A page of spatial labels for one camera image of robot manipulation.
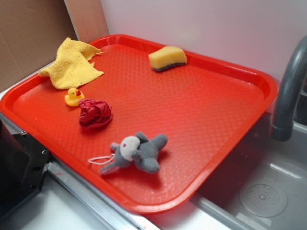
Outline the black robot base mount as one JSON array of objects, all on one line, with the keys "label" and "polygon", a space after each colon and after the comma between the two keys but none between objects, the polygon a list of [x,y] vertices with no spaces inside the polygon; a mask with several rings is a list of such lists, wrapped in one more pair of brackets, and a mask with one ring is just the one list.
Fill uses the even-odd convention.
[{"label": "black robot base mount", "polygon": [[0,220],[3,221],[42,189],[49,150],[30,134],[11,134],[0,123]]}]

